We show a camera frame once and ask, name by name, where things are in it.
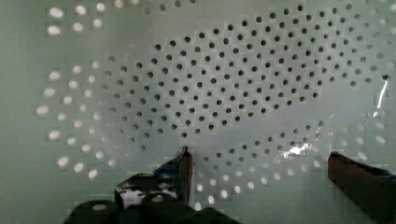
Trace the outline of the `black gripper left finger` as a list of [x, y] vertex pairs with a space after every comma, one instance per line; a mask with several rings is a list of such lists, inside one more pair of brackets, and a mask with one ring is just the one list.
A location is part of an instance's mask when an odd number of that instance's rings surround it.
[[139, 205], [152, 193], [163, 193], [188, 203], [191, 196], [192, 155], [188, 147], [151, 173], [138, 173], [120, 182], [114, 190], [119, 207]]

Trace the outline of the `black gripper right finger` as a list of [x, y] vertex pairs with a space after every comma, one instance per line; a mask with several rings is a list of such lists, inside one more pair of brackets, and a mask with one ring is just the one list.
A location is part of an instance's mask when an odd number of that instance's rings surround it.
[[328, 159], [328, 177], [376, 224], [395, 224], [395, 175], [333, 151]]

